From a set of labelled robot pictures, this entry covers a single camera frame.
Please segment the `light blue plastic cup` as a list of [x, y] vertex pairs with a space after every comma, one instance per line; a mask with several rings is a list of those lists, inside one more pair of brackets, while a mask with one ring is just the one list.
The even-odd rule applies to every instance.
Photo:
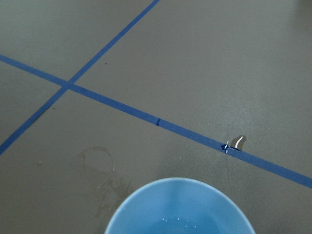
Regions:
[[253, 234], [239, 207], [218, 189], [173, 177], [137, 189], [118, 207], [107, 234]]

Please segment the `brown paper table cover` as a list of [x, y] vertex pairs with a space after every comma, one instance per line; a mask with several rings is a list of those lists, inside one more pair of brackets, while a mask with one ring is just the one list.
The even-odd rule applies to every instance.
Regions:
[[312, 191], [178, 133], [312, 175], [309, 0], [3, 0], [0, 231], [101, 234], [166, 177], [258, 234], [309, 234]]

